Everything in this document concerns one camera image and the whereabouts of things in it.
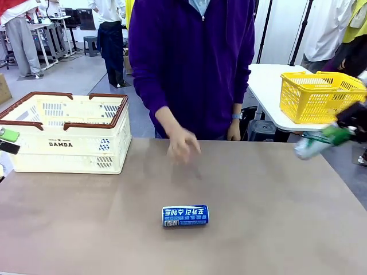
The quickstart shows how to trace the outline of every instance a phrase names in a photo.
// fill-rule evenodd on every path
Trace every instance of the purple jacket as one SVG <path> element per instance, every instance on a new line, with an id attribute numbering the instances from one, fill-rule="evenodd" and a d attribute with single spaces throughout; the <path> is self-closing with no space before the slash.
<path id="1" fill-rule="evenodd" d="M 198 139 L 227 134 L 254 55 L 254 0 L 211 0 L 205 16 L 188 0 L 135 0 L 129 29 L 134 86 L 154 114 L 168 106 Z"/>

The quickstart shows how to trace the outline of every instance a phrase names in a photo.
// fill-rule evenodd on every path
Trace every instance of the person's right hand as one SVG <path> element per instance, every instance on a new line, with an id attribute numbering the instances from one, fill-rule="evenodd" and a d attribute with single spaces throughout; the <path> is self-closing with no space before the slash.
<path id="1" fill-rule="evenodd" d="M 200 145 L 195 135 L 190 131 L 177 125 L 170 131 L 170 147 L 168 148 L 168 155 L 176 162 L 188 163 L 192 155 L 192 147 L 201 153 Z"/>

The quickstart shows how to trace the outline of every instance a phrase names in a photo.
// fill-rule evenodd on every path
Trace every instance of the light blue shirt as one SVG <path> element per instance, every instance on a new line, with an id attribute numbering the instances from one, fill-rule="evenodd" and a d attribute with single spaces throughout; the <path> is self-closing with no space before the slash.
<path id="1" fill-rule="evenodd" d="M 204 16 L 210 0 L 189 0 L 189 3 L 201 14 L 201 16 Z"/>

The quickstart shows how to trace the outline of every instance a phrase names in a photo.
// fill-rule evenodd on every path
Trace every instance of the gray stool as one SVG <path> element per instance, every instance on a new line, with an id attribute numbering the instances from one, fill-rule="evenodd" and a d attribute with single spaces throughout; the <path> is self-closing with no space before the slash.
<path id="1" fill-rule="evenodd" d="M 274 140 L 276 126 L 271 121 L 251 120 L 247 127 L 249 142 Z"/>
<path id="2" fill-rule="evenodd" d="M 84 37 L 84 55 L 89 53 L 90 57 L 97 56 L 97 37 L 96 36 L 85 36 Z"/>

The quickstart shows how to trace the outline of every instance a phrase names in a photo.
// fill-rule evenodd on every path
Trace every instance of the blue can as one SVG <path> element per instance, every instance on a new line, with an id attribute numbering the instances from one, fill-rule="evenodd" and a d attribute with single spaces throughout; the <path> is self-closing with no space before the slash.
<path id="1" fill-rule="evenodd" d="M 206 205 L 166 206 L 162 208 L 163 226 L 206 225 L 209 210 Z"/>

